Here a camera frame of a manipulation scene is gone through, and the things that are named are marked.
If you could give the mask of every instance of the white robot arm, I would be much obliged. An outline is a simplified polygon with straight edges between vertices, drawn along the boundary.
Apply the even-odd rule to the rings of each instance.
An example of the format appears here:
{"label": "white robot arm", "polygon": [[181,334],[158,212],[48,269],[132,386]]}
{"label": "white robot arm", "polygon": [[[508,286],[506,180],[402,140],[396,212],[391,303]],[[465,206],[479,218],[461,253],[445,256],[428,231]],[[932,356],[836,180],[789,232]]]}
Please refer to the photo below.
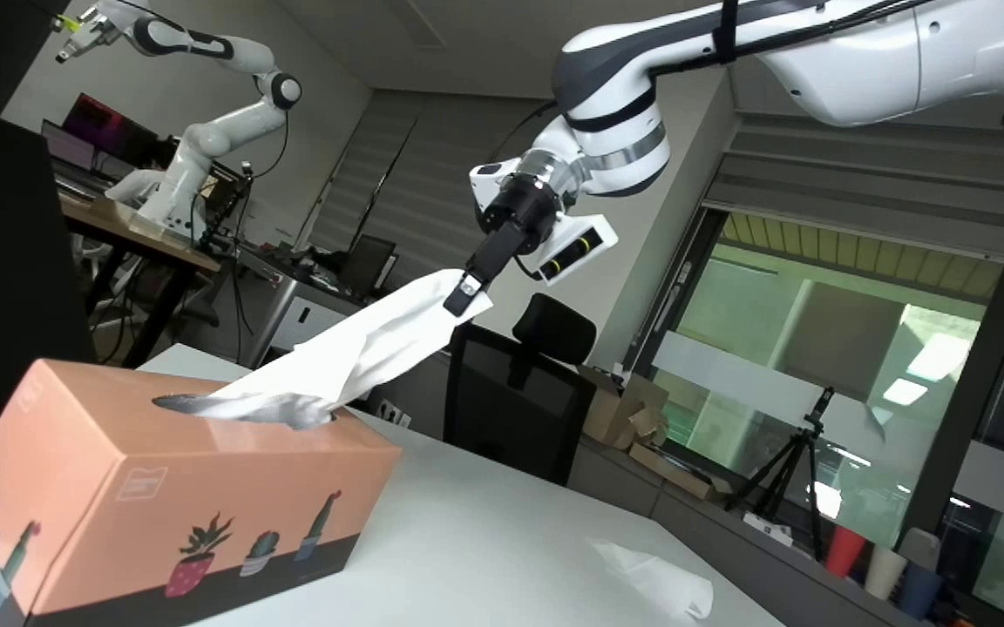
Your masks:
{"label": "white robot arm", "polygon": [[[179,146],[179,156],[162,173],[158,192],[139,210],[142,218],[179,232],[196,237],[196,194],[215,156],[280,127],[291,109],[300,102],[300,79],[277,65],[271,47],[253,38],[235,34],[205,34],[190,30],[158,10],[148,0],[99,0],[79,17],[57,17],[57,30],[62,30],[62,44],[57,51],[59,62],[69,62],[99,44],[114,44],[127,38],[139,55],[205,55],[219,60],[236,73],[248,73],[263,95],[263,102],[213,118],[205,124],[190,124]],[[127,202],[154,183],[151,173],[131,173],[107,194]]]}
{"label": "white robot arm", "polygon": [[602,217],[566,212],[581,192],[635,194],[666,170],[653,77],[741,55],[762,55],[817,123],[875,124],[1004,95],[1004,0],[723,0],[576,34],[556,70],[561,115],[523,156],[471,170],[488,241],[445,310],[514,256],[552,286],[615,248]]}

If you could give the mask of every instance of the tripod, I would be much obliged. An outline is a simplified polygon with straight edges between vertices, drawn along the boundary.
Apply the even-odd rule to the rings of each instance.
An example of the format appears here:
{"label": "tripod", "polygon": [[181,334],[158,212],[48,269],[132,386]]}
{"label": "tripod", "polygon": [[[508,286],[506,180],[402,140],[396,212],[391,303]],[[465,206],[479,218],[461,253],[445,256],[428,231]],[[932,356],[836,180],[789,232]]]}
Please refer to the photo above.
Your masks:
{"label": "tripod", "polygon": [[824,386],[817,408],[805,415],[805,421],[813,429],[795,430],[784,448],[777,448],[777,455],[771,455],[728,500],[727,511],[741,509],[757,487],[763,487],[763,495],[753,500],[753,511],[763,520],[775,520],[781,500],[784,500],[784,487],[791,483],[795,466],[802,463],[802,455],[808,455],[808,536],[813,536],[813,555],[817,562],[824,556],[824,528],[820,528],[820,500],[817,500],[817,442],[824,430],[824,412],[829,403],[835,391]]}

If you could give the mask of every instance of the window blind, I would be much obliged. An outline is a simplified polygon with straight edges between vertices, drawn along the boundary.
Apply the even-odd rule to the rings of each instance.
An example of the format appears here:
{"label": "window blind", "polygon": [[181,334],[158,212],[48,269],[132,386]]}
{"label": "window blind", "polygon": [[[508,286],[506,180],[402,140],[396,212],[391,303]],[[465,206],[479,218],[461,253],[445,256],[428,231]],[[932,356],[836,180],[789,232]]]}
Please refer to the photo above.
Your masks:
{"label": "window blind", "polygon": [[402,279],[465,266],[480,242],[466,170],[523,152],[547,124],[547,115],[531,118],[536,109],[543,105],[377,91],[332,177],[315,242],[349,249],[362,226],[397,242]]}

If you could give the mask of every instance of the table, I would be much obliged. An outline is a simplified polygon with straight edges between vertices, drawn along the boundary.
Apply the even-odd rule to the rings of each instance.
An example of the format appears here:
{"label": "table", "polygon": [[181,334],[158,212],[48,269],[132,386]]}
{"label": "table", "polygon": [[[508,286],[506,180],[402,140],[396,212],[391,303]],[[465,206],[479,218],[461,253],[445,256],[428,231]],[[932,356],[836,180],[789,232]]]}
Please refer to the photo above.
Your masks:
{"label": "table", "polygon": [[[163,351],[151,371],[235,378],[241,369],[192,349]],[[362,418],[402,446],[353,565],[315,584],[204,619],[204,627],[777,627],[748,591],[653,520],[556,487],[531,473]],[[662,591],[623,555],[670,562],[713,581],[713,616],[670,616],[686,587]]]}
{"label": "table", "polygon": [[162,226],[138,218],[132,210],[114,206],[107,197],[78,197],[69,192],[59,192],[59,212],[74,232],[99,237],[111,242],[111,256],[103,266],[99,279],[92,282],[83,297],[83,314],[92,315],[99,300],[111,289],[114,269],[124,256],[142,253],[151,262],[162,262],[172,269],[158,303],[151,307],[151,315],[142,332],[138,334],[132,349],[127,351],[124,365],[139,365],[151,358],[158,339],[163,334],[172,314],[179,310],[181,297],[192,289],[196,270],[219,270],[219,262],[196,249],[192,242],[163,232]]}
{"label": "table", "polygon": [[253,242],[241,242],[235,262],[241,270],[253,270],[260,282],[268,286],[268,293],[254,293],[254,300],[263,300],[263,314],[254,315],[254,334],[241,341],[248,345],[248,351],[241,356],[244,365],[263,365],[271,358],[271,351],[291,351],[293,345],[362,310],[356,300],[332,293],[322,282],[300,279],[280,262],[260,253]]}

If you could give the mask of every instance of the cardboard box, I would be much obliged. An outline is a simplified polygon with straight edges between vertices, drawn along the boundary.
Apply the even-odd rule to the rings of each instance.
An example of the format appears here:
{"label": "cardboard box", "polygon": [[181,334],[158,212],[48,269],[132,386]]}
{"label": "cardboard box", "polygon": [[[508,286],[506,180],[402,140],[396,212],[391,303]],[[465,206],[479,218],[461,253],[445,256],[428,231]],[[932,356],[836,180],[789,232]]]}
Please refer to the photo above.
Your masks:
{"label": "cardboard box", "polygon": [[642,376],[630,376],[623,391],[600,386],[593,408],[587,412],[581,430],[615,448],[630,448],[637,429],[645,430],[642,439],[653,439],[653,429],[658,429],[662,403],[666,391],[658,391]]}
{"label": "cardboard box", "polygon": [[686,495],[694,495],[694,498],[701,498],[701,500],[719,498],[715,487],[713,487],[703,476],[699,476],[699,473],[670,463],[662,452],[656,452],[656,448],[642,446],[642,442],[630,446],[630,459],[637,459],[637,463],[648,466],[656,476],[676,483],[680,492],[686,492]]}
{"label": "cardboard box", "polygon": [[0,622],[192,622],[343,571],[397,448],[205,421],[215,383],[35,362],[0,415]]}

